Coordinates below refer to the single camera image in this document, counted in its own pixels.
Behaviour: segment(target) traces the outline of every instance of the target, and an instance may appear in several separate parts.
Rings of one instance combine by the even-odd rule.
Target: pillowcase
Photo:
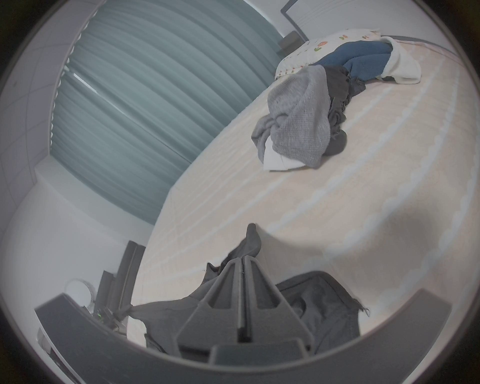
[[[380,37],[378,29],[345,29],[327,37],[309,40],[279,63],[275,80],[286,74],[297,73],[304,66],[317,62],[344,43],[359,40],[376,41]]]

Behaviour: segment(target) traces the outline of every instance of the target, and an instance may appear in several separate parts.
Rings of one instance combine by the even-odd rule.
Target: green curtain
[[[155,223],[189,164],[271,84],[280,40],[243,0],[108,0],[65,65],[50,153]]]

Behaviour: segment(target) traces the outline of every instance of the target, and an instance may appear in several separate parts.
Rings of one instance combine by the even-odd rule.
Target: striped bed sheet
[[[429,355],[463,318],[480,277],[479,96],[460,59],[400,42],[419,61],[415,85],[374,81],[346,108],[345,151],[319,169],[265,172],[250,135],[266,89],[172,187],[144,253],[132,304],[180,299],[256,223],[258,260],[274,283],[323,270],[370,309],[364,334],[419,288],[453,304]],[[129,319],[127,337],[145,345]]]

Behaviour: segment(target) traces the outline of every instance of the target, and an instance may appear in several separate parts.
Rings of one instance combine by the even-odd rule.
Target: gray knit fabric
[[[316,168],[330,142],[328,110],[330,96],[321,65],[303,68],[270,91],[270,113],[260,120],[252,133],[263,163],[265,142],[272,137],[273,150]]]

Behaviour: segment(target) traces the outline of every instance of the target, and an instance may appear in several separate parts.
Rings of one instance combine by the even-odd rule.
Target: bed sheet
[[[172,187],[146,248],[132,304],[180,299],[256,223],[274,283],[323,270],[370,309],[362,333],[423,287],[453,303],[455,331],[479,281],[479,97],[460,59],[401,44],[415,85],[374,81],[345,111],[345,151],[319,169],[265,172],[250,135],[267,95],[248,106]],[[145,345],[129,319],[128,339]]]

